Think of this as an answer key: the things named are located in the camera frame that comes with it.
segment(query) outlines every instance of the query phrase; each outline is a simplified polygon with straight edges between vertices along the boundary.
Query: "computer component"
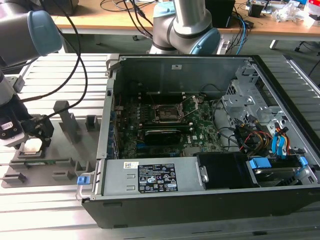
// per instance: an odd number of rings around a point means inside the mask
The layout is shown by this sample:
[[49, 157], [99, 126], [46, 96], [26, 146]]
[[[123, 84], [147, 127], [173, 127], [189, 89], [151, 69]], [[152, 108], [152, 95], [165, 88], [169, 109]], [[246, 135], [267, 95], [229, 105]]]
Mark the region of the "computer component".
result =
[[320, 200], [319, 136], [260, 57], [115, 54], [107, 66], [82, 199], [99, 227], [284, 215]]

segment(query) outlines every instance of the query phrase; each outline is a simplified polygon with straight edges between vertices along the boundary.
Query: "red wire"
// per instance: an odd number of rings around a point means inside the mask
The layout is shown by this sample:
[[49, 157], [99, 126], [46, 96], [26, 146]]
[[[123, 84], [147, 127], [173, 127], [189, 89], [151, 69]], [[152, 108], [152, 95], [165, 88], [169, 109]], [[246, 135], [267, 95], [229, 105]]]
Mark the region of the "red wire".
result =
[[264, 131], [253, 131], [253, 132], [251, 132], [251, 133], [246, 137], [246, 139], [244, 140], [244, 143], [246, 143], [246, 142], [248, 141], [248, 139], [250, 138], [250, 136], [251, 136], [252, 134], [257, 134], [257, 133], [264, 134], [264, 136], [267, 135], [269, 138], [272, 139], [271, 135], [270, 135], [269, 133], [267, 133], [267, 132], [264, 132]]

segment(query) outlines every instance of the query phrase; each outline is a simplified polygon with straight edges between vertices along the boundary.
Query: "white label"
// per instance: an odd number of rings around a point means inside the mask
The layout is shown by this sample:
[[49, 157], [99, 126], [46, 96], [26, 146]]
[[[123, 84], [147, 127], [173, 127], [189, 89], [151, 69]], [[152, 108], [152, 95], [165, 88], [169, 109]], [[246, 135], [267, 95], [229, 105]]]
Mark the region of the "white label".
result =
[[172, 65], [172, 70], [181, 70], [182, 69], [182, 65]]
[[5, 130], [12, 128], [13, 126], [14, 126], [14, 124], [12, 123], [12, 121], [10, 121], [10, 122], [7, 122], [7, 123], [1, 125], [1, 128], [3, 131], [5, 131]]
[[137, 169], [139, 165], [138, 161], [125, 161], [123, 163], [124, 169]]

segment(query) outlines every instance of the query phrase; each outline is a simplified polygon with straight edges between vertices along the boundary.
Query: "motherboard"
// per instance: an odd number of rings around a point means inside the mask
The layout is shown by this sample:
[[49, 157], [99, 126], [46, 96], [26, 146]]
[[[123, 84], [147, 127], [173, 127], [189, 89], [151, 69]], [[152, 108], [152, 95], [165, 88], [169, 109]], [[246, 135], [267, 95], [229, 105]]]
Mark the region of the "motherboard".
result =
[[191, 157], [223, 150], [211, 102], [202, 95], [140, 94], [114, 108], [120, 159]]

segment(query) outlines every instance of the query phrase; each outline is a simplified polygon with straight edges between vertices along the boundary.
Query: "barcode sticker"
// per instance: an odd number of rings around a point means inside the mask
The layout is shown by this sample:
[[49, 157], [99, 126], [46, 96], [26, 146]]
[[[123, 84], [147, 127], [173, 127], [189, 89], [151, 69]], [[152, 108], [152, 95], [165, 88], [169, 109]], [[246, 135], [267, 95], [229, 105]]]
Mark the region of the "barcode sticker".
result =
[[124, 169], [137, 169], [139, 165], [138, 161], [125, 161], [123, 163]]

